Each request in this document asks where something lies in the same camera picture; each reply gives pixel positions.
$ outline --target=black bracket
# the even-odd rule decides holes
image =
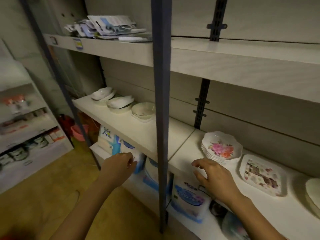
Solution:
[[[207,25],[207,29],[211,29],[210,41],[218,42],[221,30],[228,28],[227,24],[222,24],[224,13],[226,11],[227,1],[228,0],[216,1],[212,24]]]
[[[195,99],[198,102],[197,110],[193,111],[195,113],[194,128],[196,129],[200,129],[202,117],[207,116],[203,112],[205,110],[205,105],[210,103],[209,101],[207,101],[209,85],[210,80],[203,78],[199,97]]]

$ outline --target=yellow floor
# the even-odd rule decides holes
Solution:
[[[75,149],[0,195],[0,236],[49,239],[97,178],[89,149]],[[180,239],[158,231],[158,218],[120,187],[106,200],[86,239]]]

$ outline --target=person's left hand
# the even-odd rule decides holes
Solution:
[[[132,153],[115,154],[104,160],[97,181],[103,188],[114,190],[131,176],[136,165]]]

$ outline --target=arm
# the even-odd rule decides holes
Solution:
[[[285,240],[258,211],[252,201],[240,192],[226,168],[207,158],[195,160],[192,165],[205,170],[207,179],[197,170],[194,174],[207,190],[237,215],[250,239]]]
[[[120,153],[106,159],[98,179],[84,193],[82,200],[50,240],[84,240],[105,200],[130,177],[136,165],[132,153]]]

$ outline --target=forearm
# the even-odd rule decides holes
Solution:
[[[229,207],[240,219],[251,240],[285,240],[249,198],[241,196]]]
[[[98,181],[93,182],[84,193],[82,200],[70,212],[50,239],[84,240],[95,216],[111,192],[112,187],[102,189]]]

